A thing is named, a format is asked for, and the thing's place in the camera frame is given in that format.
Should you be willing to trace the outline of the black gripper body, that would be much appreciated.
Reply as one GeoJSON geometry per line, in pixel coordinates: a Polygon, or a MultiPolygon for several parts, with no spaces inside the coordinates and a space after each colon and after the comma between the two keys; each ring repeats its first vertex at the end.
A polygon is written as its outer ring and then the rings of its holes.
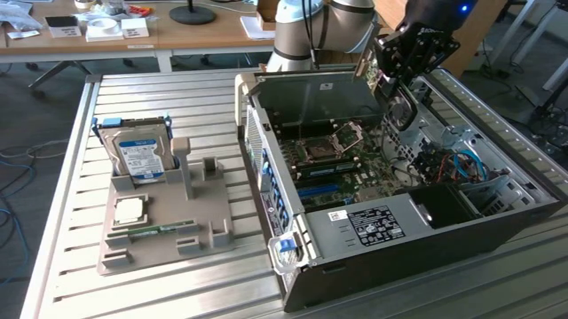
{"type": "Polygon", "coordinates": [[[405,16],[396,31],[374,39],[377,65],[382,75],[408,83],[428,74],[460,47],[453,32],[475,8],[476,1],[427,0],[405,4],[405,16]]]}

